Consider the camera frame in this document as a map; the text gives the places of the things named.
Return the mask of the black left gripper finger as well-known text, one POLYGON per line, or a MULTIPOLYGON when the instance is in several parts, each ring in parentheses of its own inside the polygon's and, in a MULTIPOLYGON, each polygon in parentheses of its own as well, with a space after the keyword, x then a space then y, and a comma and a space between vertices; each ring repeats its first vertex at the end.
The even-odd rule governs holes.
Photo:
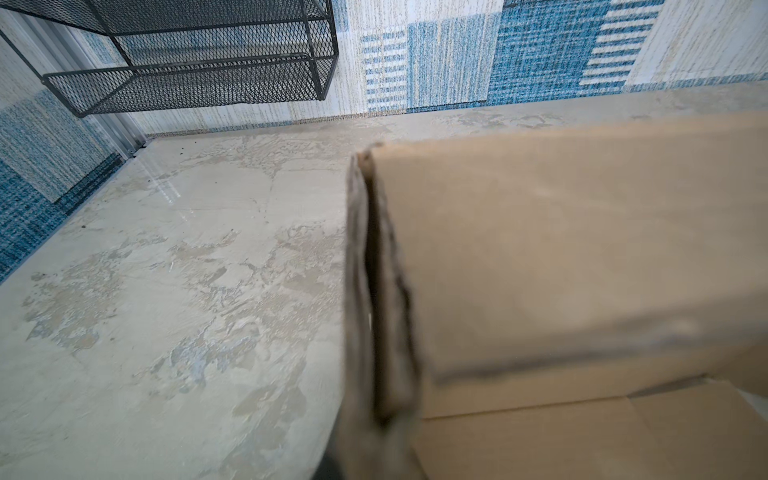
POLYGON ((324 453, 312 480, 344 480, 344 475, 338 461, 330 454, 324 453))

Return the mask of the brown cardboard box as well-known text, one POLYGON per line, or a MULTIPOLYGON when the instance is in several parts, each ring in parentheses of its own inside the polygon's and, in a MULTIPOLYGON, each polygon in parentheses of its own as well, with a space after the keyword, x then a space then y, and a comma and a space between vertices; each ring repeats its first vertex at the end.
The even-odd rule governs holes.
POLYGON ((767 116, 375 144, 344 479, 763 479, 767 116))

